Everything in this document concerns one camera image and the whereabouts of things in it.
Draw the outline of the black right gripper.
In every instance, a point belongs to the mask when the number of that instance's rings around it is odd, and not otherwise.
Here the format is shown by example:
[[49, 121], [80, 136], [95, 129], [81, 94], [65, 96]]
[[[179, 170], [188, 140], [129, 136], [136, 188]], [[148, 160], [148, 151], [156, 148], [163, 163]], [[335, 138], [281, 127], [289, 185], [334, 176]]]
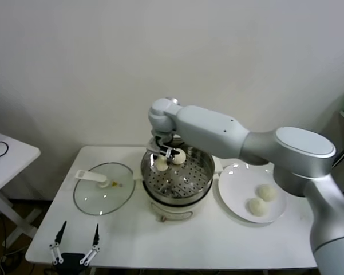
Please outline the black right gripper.
[[[156, 145], [159, 151], [161, 151], [161, 155], [165, 157], [173, 157], [174, 155], [178, 154], [178, 151], [174, 149], [173, 146], [173, 136], [163, 136], [163, 137], [156, 137]], [[153, 158], [155, 162], [161, 161], [161, 155], [154, 154]]]

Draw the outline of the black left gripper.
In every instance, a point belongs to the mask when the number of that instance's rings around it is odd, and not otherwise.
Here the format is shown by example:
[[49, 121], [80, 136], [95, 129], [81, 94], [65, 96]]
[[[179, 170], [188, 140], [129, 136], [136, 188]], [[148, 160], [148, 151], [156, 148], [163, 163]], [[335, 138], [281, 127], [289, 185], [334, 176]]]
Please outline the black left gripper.
[[99, 253], [99, 241], [100, 235], [98, 227], [96, 226], [96, 231], [94, 234], [92, 247], [86, 253], [62, 253], [60, 251], [60, 244], [62, 237], [66, 228], [67, 221], [62, 224], [61, 229], [56, 234], [54, 242], [49, 245], [50, 254], [52, 256], [52, 264], [56, 264], [54, 267], [56, 269], [85, 269], [84, 264], [90, 264], [92, 259]]

